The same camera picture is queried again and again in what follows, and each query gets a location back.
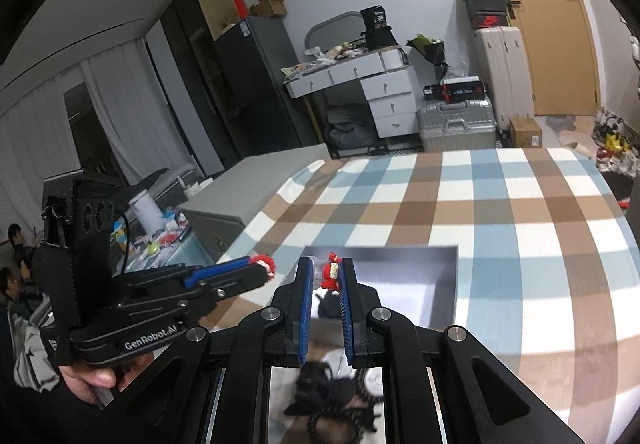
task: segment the small figurine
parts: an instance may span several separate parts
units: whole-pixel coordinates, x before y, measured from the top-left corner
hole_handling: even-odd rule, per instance
[[[260,264],[267,270],[267,281],[273,280],[276,276],[276,263],[273,258],[266,254],[254,254],[249,259],[250,264]]]
[[[336,255],[334,252],[329,253],[328,261],[324,264],[322,268],[322,283],[320,287],[328,290],[340,290],[340,286],[338,285],[338,270],[340,269],[340,262],[342,258]]]

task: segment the table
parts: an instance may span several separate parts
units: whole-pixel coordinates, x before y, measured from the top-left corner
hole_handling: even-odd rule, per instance
[[[456,323],[585,442],[613,442],[640,405],[640,252],[604,179],[571,150],[316,161],[223,255],[271,254],[275,280],[210,321],[267,305],[311,244],[456,245]]]

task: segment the desk drawer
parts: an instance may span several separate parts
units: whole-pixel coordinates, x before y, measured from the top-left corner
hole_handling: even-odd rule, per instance
[[[375,122],[376,130],[381,138],[418,133],[418,118],[415,116],[415,112],[401,116],[380,117],[375,119]]]
[[[384,71],[385,68],[382,66],[382,60],[378,53],[364,55],[329,67],[329,72],[331,72],[331,77],[336,85],[354,79],[366,78],[373,74],[380,74],[380,72]]]
[[[298,98],[300,96],[306,96],[316,90],[322,90],[323,88],[331,87],[334,82],[331,79],[331,74],[328,70],[321,70],[315,74],[309,74],[303,76],[300,79],[290,82],[292,98]]]
[[[379,117],[402,116],[402,114],[414,114],[418,109],[414,95],[411,92],[396,94],[388,98],[379,98],[369,101],[369,108],[374,119]]]
[[[412,90],[409,69],[382,74],[374,78],[367,78],[360,81],[364,97],[367,101],[395,94],[402,94]]]

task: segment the blue strip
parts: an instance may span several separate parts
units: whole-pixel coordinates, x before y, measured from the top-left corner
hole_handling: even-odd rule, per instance
[[[311,295],[314,292],[314,264],[309,260],[306,268],[305,295],[302,298],[302,311],[300,316],[300,346],[298,347],[298,363],[305,364],[306,352],[309,348],[310,324],[311,324]]]
[[[353,321],[351,319],[351,305],[349,293],[344,281],[342,264],[338,270],[338,283],[340,284],[340,313],[342,314],[342,337],[344,338],[344,353],[347,356],[347,364],[353,364]]]
[[[212,265],[211,267],[204,267],[192,272],[191,275],[184,278],[182,282],[184,283],[184,286],[186,288],[191,288],[200,280],[206,280],[207,278],[212,278],[213,276],[218,276],[231,270],[245,267],[246,265],[249,265],[249,260],[250,258],[248,256],[244,256],[242,258],[238,258],[237,260],[225,262],[224,264],[216,264]]]

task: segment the silver suitcase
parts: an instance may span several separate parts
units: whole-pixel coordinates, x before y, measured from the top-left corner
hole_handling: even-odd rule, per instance
[[[495,148],[495,118],[489,100],[437,101],[416,114],[424,151]]]

